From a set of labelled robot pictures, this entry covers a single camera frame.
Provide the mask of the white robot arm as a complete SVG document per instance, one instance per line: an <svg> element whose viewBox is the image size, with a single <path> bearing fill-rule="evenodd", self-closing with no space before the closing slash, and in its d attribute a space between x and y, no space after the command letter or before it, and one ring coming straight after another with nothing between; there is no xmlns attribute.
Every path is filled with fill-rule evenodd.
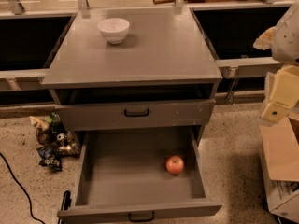
<svg viewBox="0 0 299 224"><path fill-rule="evenodd" d="M272 58L282 64L274 74L261 119L278 123L299 101L299 1L295 1L278 23L253 43L260 50L271 49Z"/></svg>

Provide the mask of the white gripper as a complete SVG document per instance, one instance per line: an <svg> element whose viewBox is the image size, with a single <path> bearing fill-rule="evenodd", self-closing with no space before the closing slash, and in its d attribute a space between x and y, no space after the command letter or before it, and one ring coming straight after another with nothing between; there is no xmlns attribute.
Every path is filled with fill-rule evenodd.
<svg viewBox="0 0 299 224"><path fill-rule="evenodd" d="M259 50L272 48L275 27L264 31L253 43ZM270 101L262 106L261 119L270 123L279 123L299 101L299 67L284 66L274 75Z"/></svg>

